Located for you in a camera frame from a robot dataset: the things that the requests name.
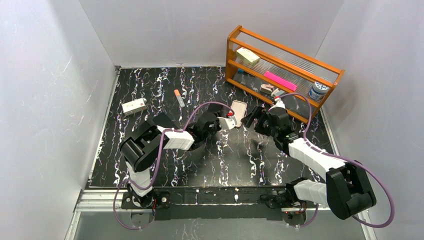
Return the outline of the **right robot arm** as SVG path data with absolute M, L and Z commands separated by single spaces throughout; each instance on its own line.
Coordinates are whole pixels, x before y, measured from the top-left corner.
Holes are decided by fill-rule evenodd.
M 324 182 L 299 178 L 287 185 L 286 199 L 309 201 L 330 208 L 341 220 L 376 205 L 377 199 L 366 171 L 358 164 L 328 156 L 327 152 L 294 132 L 283 107 L 256 106 L 242 122 L 246 127 L 273 138 L 275 146 L 317 173 Z

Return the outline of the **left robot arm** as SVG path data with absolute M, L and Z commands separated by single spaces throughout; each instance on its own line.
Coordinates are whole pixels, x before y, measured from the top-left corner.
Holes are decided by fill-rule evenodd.
M 207 110 L 192 121 L 201 107 L 207 107 Z M 196 150 L 218 131 L 241 127 L 246 114 L 246 103 L 234 101 L 228 106 L 208 101 L 193 111 L 182 129 L 178 129 L 164 113 L 144 121 L 119 146 L 129 170 L 127 191 L 140 198 L 152 191 L 163 150 Z

